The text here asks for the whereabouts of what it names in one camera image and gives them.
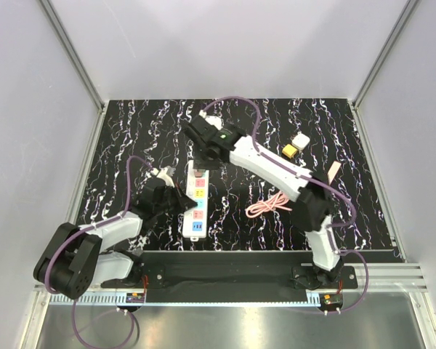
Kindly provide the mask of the white power strip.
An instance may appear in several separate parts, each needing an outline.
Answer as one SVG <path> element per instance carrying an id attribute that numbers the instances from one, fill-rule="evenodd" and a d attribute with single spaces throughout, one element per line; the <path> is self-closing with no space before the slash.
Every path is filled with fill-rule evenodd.
<path id="1" fill-rule="evenodd" d="M 207 237 L 209 170 L 195 169 L 193 160 L 187 164 L 186 194 L 196 206 L 184 213 L 182 236 L 197 242 Z"/>

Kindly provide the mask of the yellow plug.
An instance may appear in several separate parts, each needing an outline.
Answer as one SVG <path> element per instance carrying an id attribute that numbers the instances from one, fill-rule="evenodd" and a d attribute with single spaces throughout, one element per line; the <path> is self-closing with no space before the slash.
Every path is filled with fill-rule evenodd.
<path id="1" fill-rule="evenodd" d="M 298 149 L 295 148 L 292 144 L 288 144 L 282 149 L 282 154 L 288 159 L 292 159 L 297 153 Z"/>

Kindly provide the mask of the white square plug adapter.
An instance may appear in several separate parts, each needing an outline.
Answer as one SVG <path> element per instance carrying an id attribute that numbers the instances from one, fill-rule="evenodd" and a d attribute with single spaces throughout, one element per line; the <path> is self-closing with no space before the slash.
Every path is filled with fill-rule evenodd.
<path id="1" fill-rule="evenodd" d="M 303 151 L 308 144 L 310 143 L 310 138 L 303 133 L 299 133 L 294 136 L 291 140 L 291 144 L 298 149 L 299 151 Z"/>

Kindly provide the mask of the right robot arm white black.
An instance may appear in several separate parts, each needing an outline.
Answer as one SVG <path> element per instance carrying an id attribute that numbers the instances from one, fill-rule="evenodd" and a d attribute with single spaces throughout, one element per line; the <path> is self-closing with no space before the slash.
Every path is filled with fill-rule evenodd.
<path id="1" fill-rule="evenodd" d="M 221 129 L 209 124 L 188 126 L 185 134 L 206 159 L 246 169 L 278 189 L 269 199 L 248 206 L 246 216 L 256 218 L 278 209 L 295 214 L 296 227 L 305 232 L 313 263 L 313 271 L 298 277 L 298 282 L 313 289 L 328 289 L 340 282 L 344 263 L 332 239 L 326 181 L 263 148 L 252 136 L 231 125 Z"/>

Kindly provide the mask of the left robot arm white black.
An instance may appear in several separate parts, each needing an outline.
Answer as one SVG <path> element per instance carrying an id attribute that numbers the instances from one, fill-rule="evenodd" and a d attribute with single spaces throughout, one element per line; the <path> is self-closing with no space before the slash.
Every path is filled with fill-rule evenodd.
<path id="1" fill-rule="evenodd" d="M 93 284 L 118 279 L 125 287 L 136 287 L 142 270 L 123 252 L 103 252 L 138 236 L 158 216 L 182 214 L 197 207 L 169 177 L 148 179 L 126 211 L 91 225 L 61 224 L 33 270 L 33 278 L 52 294 L 78 299 Z"/>

